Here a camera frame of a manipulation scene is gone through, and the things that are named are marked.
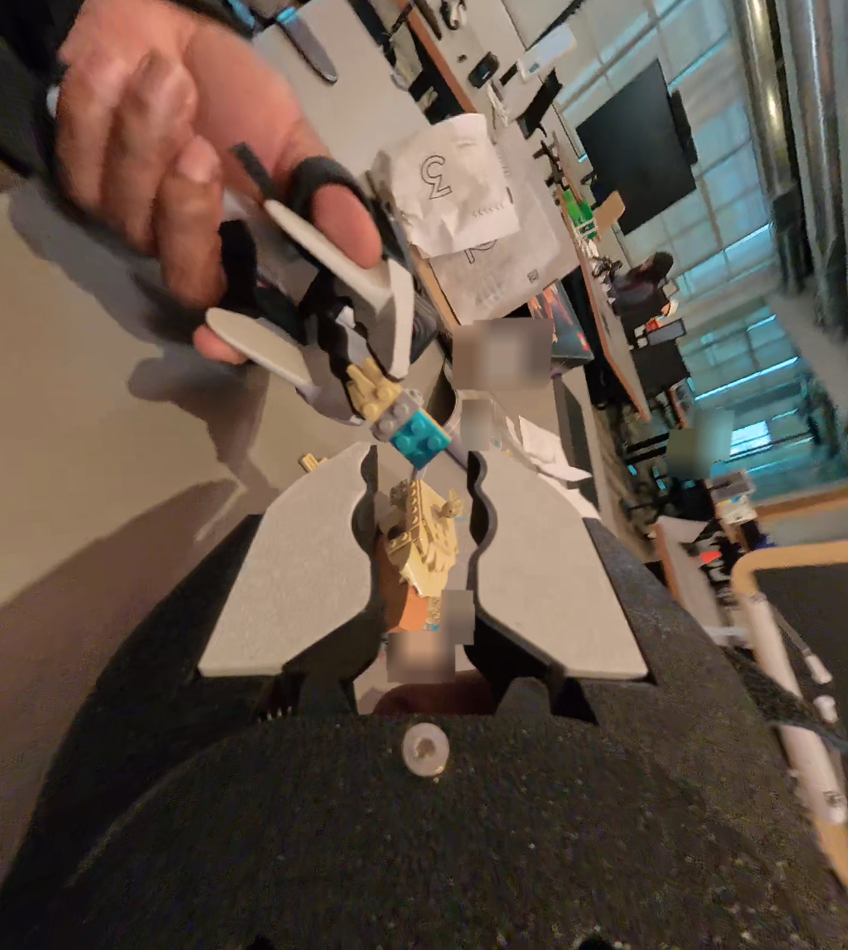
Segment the black brick set box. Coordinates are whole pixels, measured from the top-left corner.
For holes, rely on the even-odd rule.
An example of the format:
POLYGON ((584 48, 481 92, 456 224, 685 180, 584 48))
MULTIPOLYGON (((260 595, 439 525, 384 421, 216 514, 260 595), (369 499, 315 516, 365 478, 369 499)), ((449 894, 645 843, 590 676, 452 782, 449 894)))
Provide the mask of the black brick set box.
POLYGON ((560 280, 553 281, 526 302, 529 315, 551 329, 550 373, 557 376, 590 364, 595 354, 573 303, 560 280))

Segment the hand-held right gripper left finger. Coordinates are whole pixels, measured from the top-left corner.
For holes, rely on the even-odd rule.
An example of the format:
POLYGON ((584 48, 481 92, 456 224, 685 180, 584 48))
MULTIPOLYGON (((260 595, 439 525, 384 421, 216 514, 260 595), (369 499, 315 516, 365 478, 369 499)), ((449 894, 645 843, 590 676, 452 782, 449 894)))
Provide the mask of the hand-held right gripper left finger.
POLYGON ((377 655, 378 450, 350 445, 264 513, 200 657, 207 678, 352 679, 377 655))

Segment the person's left hand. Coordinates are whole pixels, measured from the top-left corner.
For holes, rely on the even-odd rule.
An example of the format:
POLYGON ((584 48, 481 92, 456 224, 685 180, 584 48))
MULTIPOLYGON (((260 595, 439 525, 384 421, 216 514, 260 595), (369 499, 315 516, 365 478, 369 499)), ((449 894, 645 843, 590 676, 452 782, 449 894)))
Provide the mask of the person's left hand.
POLYGON ((251 272, 222 262, 224 193, 256 198, 247 145, 287 196, 305 160, 329 158, 286 79, 211 17, 175 2, 77 2, 58 47, 55 155, 64 196, 130 251, 157 261, 196 312, 252 302, 251 272))

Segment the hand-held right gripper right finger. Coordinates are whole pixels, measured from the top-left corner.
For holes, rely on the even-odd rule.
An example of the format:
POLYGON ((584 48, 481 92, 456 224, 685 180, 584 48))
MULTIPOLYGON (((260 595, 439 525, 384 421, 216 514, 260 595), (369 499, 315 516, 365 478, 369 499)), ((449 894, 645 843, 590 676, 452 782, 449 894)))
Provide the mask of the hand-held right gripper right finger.
POLYGON ((467 487, 478 619, 572 678, 648 676, 588 518, 566 493, 501 451, 469 453, 467 487))

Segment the tan brown brick ship model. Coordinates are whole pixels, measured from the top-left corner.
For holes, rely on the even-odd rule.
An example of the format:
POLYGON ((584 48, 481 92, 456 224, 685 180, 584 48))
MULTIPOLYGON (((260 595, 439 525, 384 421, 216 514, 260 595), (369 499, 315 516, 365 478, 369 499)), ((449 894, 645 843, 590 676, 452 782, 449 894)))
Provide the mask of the tan brown brick ship model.
POLYGON ((394 629, 437 631, 443 592, 460 552, 456 524, 463 501, 453 490, 442 497, 425 481, 410 479, 391 489, 389 502, 379 524, 379 554, 400 608, 394 629))

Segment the large black wall screen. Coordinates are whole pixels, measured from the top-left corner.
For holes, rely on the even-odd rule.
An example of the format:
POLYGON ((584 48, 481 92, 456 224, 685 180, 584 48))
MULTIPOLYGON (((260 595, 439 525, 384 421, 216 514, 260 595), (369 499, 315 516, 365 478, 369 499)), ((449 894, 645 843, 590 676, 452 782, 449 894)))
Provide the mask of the large black wall screen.
POLYGON ((629 236, 697 191, 698 151, 678 91, 658 60, 576 126, 595 180, 624 205, 629 236))

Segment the teal square brick plate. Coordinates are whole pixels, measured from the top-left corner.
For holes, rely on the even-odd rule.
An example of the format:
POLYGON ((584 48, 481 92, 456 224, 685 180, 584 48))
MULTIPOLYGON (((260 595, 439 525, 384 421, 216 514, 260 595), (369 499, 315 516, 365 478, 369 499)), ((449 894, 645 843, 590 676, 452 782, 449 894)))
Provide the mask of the teal square brick plate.
POLYGON ((424 469, 446 451, 450 443, 451 437, 425 410, 414 412, 389 440, 389 444, 417 470, 424 469))

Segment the silver ventilation duct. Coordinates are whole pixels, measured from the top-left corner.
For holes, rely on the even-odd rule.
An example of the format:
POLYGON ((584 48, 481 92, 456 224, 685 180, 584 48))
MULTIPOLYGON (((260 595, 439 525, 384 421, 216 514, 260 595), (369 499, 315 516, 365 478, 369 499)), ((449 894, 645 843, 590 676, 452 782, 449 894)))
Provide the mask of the silver ventilation duct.
POLYGON ((848 334, 848 1, 729 3, 783 280, 848 334))

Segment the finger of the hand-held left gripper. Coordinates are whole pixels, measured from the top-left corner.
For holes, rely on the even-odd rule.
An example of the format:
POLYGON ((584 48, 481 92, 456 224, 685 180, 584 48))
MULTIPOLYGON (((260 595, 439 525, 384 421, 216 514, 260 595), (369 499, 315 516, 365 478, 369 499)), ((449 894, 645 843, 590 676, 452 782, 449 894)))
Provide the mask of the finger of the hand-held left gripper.
POLYGON ((363 327, 371 355, 394 381, 409 370, 414 312, 411 273, 395 259, 380 261, 363 288, 363 327))
POLYGON ((299 386, 299 396, 322 416, 352 427, 365 424, 353 408, 346 384, 332 367, 331 358, 320 348, 303 348, 302 356, 311 377, 310 386, 299 386))

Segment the long grey work table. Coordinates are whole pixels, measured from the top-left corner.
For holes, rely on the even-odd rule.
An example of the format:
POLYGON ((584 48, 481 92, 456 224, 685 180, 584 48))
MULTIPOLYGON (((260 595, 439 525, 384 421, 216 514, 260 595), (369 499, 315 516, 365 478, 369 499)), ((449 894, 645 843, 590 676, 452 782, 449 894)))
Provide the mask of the long grey work table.
MULTIPOLYGON (((439 8, 439 2, 394 1, 393 6, 398 12, 402 12, 406 7, 410 8, 406 20, 408 28, 421 44, 438 74, 446 82, 454 100, 466 112, 481 112, 488 118, 492 118, 494 113, 490 96, 491 83, 488 82, 477 89, 470 83, 467 75, 469 69, 477 65, 487 52, 493 52, 502 60, 506 51, 514 51, 512 42, 507 36, 504 37, 502 45, 496 43, 487 46, 481 42, 479 33, 473 29, 473 17, 481 9, 489 11, 494 18, 501 18, 505 13, 502 3, 466 2, 466 25, 459 30, 443 28, 440 36, 437 36, 430 27, 430 20, 434 16, 433 11, 439 8)), ((570 228, 571 220, 564 197, 558 196, 558 202, 563 228, 570 233, 569 238, 574 245, 579 267, 584 274, 586 292, 591 309, 596 315, 598 336, 605 361, 618 378, 634 410, 644 423, 650 423, 652 416, 649 400, 645 395, 620 317, 612 310, 606 291, 593 275, 594 255, 590 253, 589 245, 575 237, 570 228)))

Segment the small grey brick piece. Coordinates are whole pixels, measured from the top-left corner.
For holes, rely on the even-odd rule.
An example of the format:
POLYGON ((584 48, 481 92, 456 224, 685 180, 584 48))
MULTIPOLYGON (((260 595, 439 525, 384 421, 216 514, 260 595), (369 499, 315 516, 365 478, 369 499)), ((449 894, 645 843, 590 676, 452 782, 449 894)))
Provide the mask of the small grey brick piece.
POLYGON ((423 397, 415 389, 403 389, 371 425, 372 435, 380 442, 390 442, 410 419, 423 410, 423 397))

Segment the tan pointed brick piece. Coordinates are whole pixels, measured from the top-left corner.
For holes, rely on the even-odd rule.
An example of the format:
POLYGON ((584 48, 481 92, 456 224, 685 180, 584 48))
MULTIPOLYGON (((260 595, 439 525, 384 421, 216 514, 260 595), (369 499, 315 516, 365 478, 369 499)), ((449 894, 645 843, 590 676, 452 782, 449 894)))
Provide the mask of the tan pointed brick piece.
POLYGON ((354 401, 382 401, 390 397, 393 381, 368 357, 361 364, 348 365, 346 388, 354 401))

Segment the grey desk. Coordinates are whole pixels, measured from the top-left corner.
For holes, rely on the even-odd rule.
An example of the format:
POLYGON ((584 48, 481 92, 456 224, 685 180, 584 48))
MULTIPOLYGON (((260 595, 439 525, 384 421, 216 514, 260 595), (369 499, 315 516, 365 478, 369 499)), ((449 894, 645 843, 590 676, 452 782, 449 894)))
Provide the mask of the grey desk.
POLYGON ((108 650, 298 456, 368 442, 210 363, 131 260, 44 184, 0 195, 0 663, 108 650))

